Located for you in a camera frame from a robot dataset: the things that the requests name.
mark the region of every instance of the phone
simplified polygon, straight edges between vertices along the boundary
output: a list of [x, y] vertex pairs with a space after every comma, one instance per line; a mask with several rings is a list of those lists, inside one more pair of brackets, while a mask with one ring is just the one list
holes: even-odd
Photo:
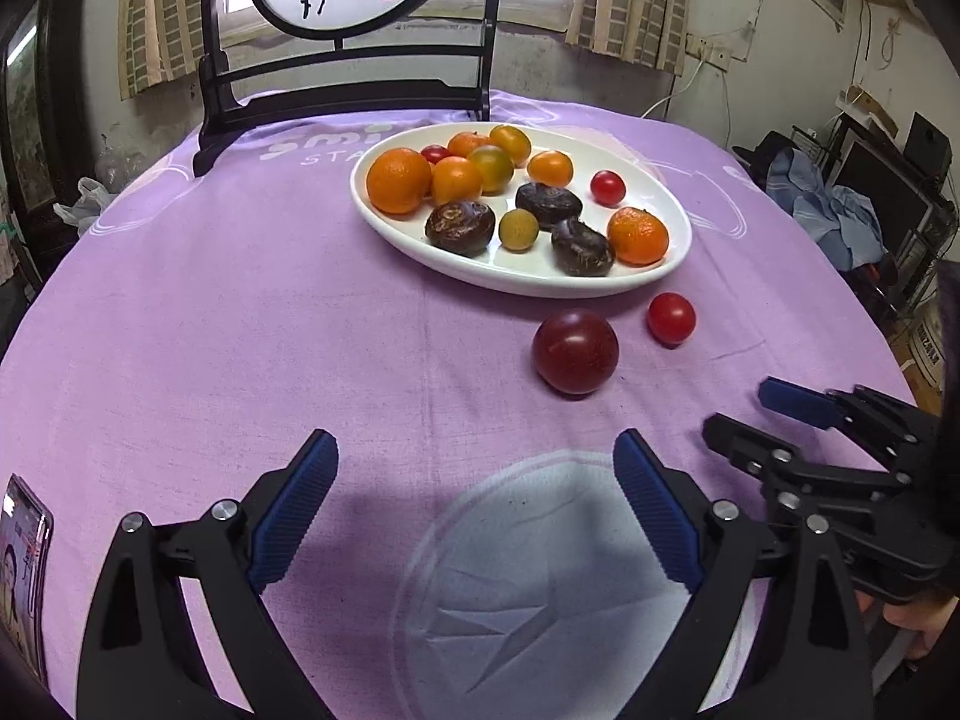
[[14, 474], [0, 509], [0, 628], [46, 685], [40, 608], [54, 518]]

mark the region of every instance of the cherry tomato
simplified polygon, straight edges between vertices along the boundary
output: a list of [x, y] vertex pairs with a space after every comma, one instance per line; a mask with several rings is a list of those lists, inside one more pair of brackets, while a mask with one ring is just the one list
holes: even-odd
[[613, 375], [620, 344], [606, 319], [574, 309], [541, 324], [534, 336], [533, 356], [536, 372], [547, 384], [568, 395], [586, 395]]
[[426, 161], [431, 165], [436, 165], [440, 160], [453, 156], [453, 152], [446, 146], [437, 146], [435, 143], [433, 146], [424, 148], [421, 154], [426, 157]]
[[590, 191], [593, 192], [593, 199], [600, 205], [613, 208], [627, 196], [627, 185], [612, 170], [600, 170], [590, 182]]
[[665, 346], [679, 346], [697, 326], [697, 314], [690, 301], [676, 293], [657, 295], [647, 309], [647, 327]]

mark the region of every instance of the human hand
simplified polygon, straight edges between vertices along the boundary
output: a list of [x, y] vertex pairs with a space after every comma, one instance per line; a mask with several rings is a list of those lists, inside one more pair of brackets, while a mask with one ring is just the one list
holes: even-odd
[[[875, 603], [875, 598], [859, 590], [856, 591], [856, 600], [860, 611], [866, 611]], [[907, 659], [915, 661], [930, 654], [956, 608], [954, 596], [939, 589], [928, 589], [901, 607], [884, 604], [883, 619], [898, 628], [917, 632], [917, 638], [906, 653]]]

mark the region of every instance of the computer monitor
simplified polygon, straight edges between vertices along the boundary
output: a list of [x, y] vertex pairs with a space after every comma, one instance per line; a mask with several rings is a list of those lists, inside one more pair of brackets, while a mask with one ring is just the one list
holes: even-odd
[[912, 232], [923, 230], [932, 211], [912, 181], [853, 134], [829, 183], [870, 197], [883, 245], [895, 258], [910, 244]]

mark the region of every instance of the blue gripper pad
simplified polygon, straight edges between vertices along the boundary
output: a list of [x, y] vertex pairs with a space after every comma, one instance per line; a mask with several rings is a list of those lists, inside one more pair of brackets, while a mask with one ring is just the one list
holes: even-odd
[[671, 493], [664, 466], [640, 446], [629, 431], [613, 445], [613, 474], [634, 510], [643, 533], [654, 548], [664, 573], [686, 586], [692, 595], [704, 581], [700, 536]]
[[323, 433], [302, 451], [305, 455], [251, 537], [247, 579], [257, 595], [268, 584], [283, 579], [323, 498], [337, 478], [337, 442], [330, 433]]
[[839, 427], [843, 415], [829, 395], [781, 379], [764, 379], [757, 397], [765, 409], [798, 419], [820, 430]]

